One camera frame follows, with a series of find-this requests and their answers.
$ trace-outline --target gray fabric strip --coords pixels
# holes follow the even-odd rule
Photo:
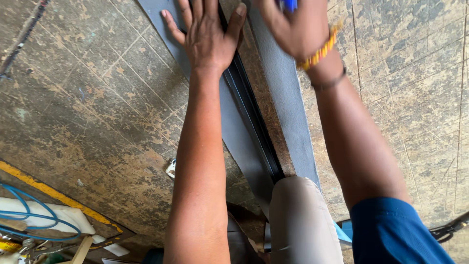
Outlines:
[[[277,45],[257,8],[249,11],[249,22],[296,175],[321,190],[295,61]]]
[[[186,30],[181,11],[175,2],[176,0],[139,0],[140,5],[147,13],[169,51],[181,66],[184,75],[189,79],[189,59],[184,48],[171,36],[160,14],[161,10],[168,10],[178,26]],[[268,218],[273,190],[272,179],[263,167],[263,160],[256,150],[253,139],[248,133],[224,78],[220,79],[220,104],[223,140],[246,177],[259,206]]]

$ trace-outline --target yellow painted edge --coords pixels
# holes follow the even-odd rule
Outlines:
[[[52,198],[55,198],[59,201],[61,201],[62,203],[70,206],[70,207],[73,207],[73,208],[78,208],[80,209],[83,214],[103,223],[103,224],[106,224],[106,225],[112,225],[114,226],[118,232],[120,233],[123,233],[122,229],[120,229],[116,224],[111,224],[111,222],[109,220],[106,219],[106,217],[104,217],[103,215],[101,215],[100,213],[96,212],[95,210],[92,210],[91,208],[89,207],[86,207],[84,205],[82,205],[81,203],[71,199],[71,198],[68,198],[67,196],[65,196],[64,194],[61,194],[59,193],[57,190],[55,190],[54,188],[42,183],[42,182],[37,182],[33,177],[31,177],[30,175],[20,171],[19,169],[11,166],[10,164],[4,162],[4,161],[0,161],[0,169],[2,169],[4,172],[8,173],[8,174],[11,174],[15,177],[17,177],[19,180],[25,182],[26,184],[38,189],[39,191],[49,195],[50,197]]]

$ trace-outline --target blue shirt sleeve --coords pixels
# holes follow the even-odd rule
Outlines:
[[[454,263],[406,202],[388,197],[363,200],[353,206],[350,219],[357,264]]]

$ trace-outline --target orange beaded bracelet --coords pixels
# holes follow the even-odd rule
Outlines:
[[[306,58],[305,62],[297,62],[296,67],[297,69],[309,70],[314,65],[318,64],[319,61],[326,57],[329,51],[332,50],[334,47],[337,33],[342,29],[342,21],[339,21],[336,25],[334,25],[329,32],[329,39],[325,42],[322,48],[318,49],[316,53],[312,56]]]

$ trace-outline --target black wrist band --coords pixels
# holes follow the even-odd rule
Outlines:
[[[341,80],[342,78],[344,78],[344,76],[347,75],[347,68],[344,66],[344,71],[342,72],[342,74],[335,78],[334,80],[332,80],[331,82],[328,82],[328,83],[325,83],[325,84],[314,84],[314,83],[311,83],[311,86],[314,88],[314,90],[316,91],[324,91],[328,88],[331,88],[331,87],[334,87],[336,86]]]

